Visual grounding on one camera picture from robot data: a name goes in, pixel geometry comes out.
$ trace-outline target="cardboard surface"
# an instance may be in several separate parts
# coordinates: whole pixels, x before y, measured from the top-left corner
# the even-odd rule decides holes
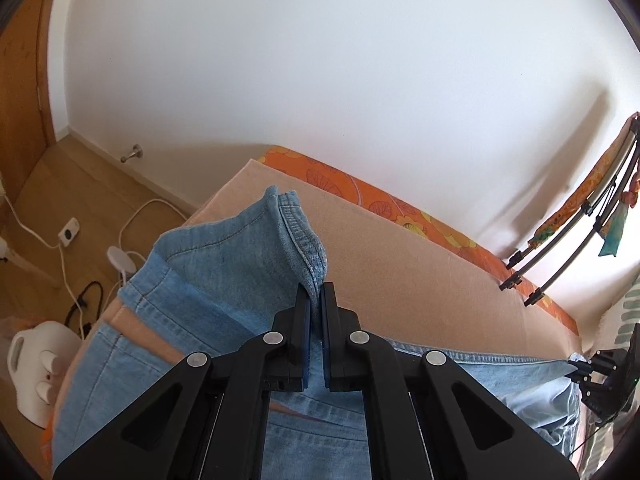
[[[296,178],[250,161],[188,224],[238,214],[268,186],[295,190],[326,249],[338,304],[365,330],[471,352],[566,358],[580,338],[482,269],[402,226]]]

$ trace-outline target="blue jeans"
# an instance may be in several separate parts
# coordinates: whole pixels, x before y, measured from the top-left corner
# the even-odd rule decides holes
[[[266,190],[238,216],[164,234],[120,291],[126,306],[181,352],[218,356],[271,328],[294,304],[298,283],[312,305],[309,388],[272,399],[303,416],[271,412],[262,478],[367,479],[362,396],[324,387],[319,288],[326,255],[295,192]],[[338,302],[340,291],[337,291]],[[423,354],[428,349],[391,342]],[[567,454],[575,444],[580,396],[566,361],[445,350],[545,440]],[[170,369],[162,359],[102,325],[89,343],[54,428],[54,466]]]

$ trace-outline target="white plastic object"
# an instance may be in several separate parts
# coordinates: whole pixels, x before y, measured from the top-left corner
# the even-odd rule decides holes
[[[107,249],[107,258],[119,273],[135,274],[137,267],[129,255],[122,249],[111,246]]]
[[[18,332],[12,339],[6,361],[15,386],[18,411],[36,426],[47,426],[53,410],[52,403],[47,401],[55,402],[65,373],[81,344],[72,330],[55,321],[45,321],[35,328]],[[47,370],[44,362],[57,374]]]
[[[80,222],[75,218],[72,218],[62,228],[62,231],[58,233],[58,238],[65,247],[68,247],[68,245],[74,240],[74,238],[76,238],[76,235],[79,233],[79,231]]]

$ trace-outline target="white switch box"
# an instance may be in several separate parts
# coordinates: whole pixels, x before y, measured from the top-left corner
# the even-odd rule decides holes
[[[76,235],[80,231],[80,222],[75,218],[69,220],[66,225],[62,228],[62,231],[58,233],[58,238],[62,242],[65,247],[76,238]]]

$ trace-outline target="denim fabric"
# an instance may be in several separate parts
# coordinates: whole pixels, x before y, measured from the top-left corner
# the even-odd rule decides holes
[[[217,356],[270,329],[293,305],[298,283],[311,298],[309,388],[272,399],[303,416],[271,412],[262,478],[370,478],[362,396],[324,388],[318,312],[326,256],[295,192],[263,199],[237,217],[164,234],[122,301],[178,350]],[[423,354],[427,348],[391,342]],[[446,351],[556,449],[575,443],[579,391],[563,376],[566,361]],[[133,402],[170,366],[108,325],[89,343],[60,407],[54,466]]]

